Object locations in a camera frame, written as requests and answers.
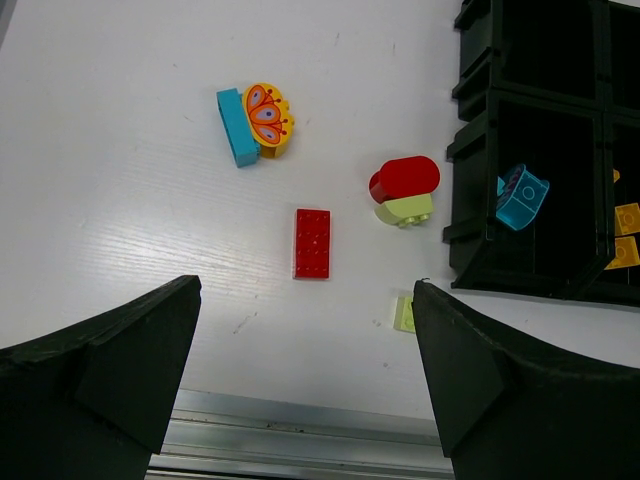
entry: black plastic bin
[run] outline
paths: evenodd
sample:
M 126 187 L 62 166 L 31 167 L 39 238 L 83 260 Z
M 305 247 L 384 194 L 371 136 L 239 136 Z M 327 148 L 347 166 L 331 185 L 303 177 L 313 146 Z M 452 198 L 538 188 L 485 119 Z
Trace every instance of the black plastic bin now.
M 640 202 L 640 119 L 604 116 L 605 156 L 613 165 L 607 181 L 613 184 L 613 168 L 620 180 L 612 186 L 607 208 L 613 223 L 616 205 Z M 640 245 L 640 234 L 635 235 Z M 603 271 L 587 290 L 586 300 L 640 306 L 640 266 Z
M 444 240 L 459 275 L 453 287 L 583 293 L 614 251 L 601 127 L 594 111 L 489 91 L 485 112 L 447 151 L 453 211 Z M 551 187 L 534 222 L 514 232 L 496 218 L 497 177 L 520 163 Z
M 595 0 L 469 0 L 461 32 L 458 116 L 470 121 L 490 87 L 604 107 L 602 10 Z
M 607 110 L 640 117 L 640 8 L 604 4 Z

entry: white tabletop surface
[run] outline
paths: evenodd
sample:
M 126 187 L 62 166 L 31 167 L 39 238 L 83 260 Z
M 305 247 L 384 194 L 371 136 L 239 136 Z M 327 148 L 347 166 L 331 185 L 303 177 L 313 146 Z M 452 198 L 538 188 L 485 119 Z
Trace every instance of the white tabletop surface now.
M 203 305 L 183 388 L 433 418 L 397 295 L 454 278 L 445 149 L 459 0 L 19 0 L 0 49 L 0 347 L 180 274 Z M 238 170 L 216 91 L 291 103 L 287 155 Z M 440 165 L 436 213 L 373 214 L 389 159 Z M 332 274 L 291 278 L 294 212 L 329 209 Z M 523 331 L 640 367 L 638 310 L 456 292 Z

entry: yellow toy block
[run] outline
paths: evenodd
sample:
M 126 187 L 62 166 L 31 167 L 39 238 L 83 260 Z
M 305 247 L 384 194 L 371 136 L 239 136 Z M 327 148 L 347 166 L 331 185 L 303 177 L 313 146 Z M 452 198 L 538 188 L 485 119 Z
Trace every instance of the yellow toy block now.
M 398 297 L 396 305 L 396 317 L 393 321 L 393 328 L 401 332 L 416 333 L 416 326 L 413 323 L 413 307 L 411 297 Z
M 289 113 L 289 102 L 273 85 L 257 83 L 244 92 L 242 105 L 251 134 L 260 144 L 260 155 L 278 158 L 293 135 L 295 119 Z
M 616 238 L 616 258 L 605 270 L 637 267 L 638 265 L 640 265 L 640 256 L 636 239 L 634 237 Z
M 433 213 L 431 194 L 388 200 L 376 208 L 376 216 L 387 225 L 400 228 L 418 225 Z
M 616 237 L 640 233 L 640 205 L 631 203 L 616 207 Z

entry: red rounded block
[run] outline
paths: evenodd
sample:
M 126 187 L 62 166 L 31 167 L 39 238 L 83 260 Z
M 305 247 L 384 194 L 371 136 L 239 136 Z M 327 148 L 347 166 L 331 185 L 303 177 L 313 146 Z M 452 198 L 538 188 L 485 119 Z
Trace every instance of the red rounded block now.
M 378 203 L 431 193 L 440 185 L 440 169 L 425 156 L 389 160 L 369 181 Z

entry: red lego brick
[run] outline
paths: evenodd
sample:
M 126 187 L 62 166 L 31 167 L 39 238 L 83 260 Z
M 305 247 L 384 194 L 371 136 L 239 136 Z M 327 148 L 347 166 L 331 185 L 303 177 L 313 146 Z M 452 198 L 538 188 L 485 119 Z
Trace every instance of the red lego brick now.
M 438 165 L 425 156 L 389 160 L 369 181 L 378 203 L 432 193 L 440 185 Z
M 329 278 L 330 248 L 331 212 L 298 209 L 293 278 Z

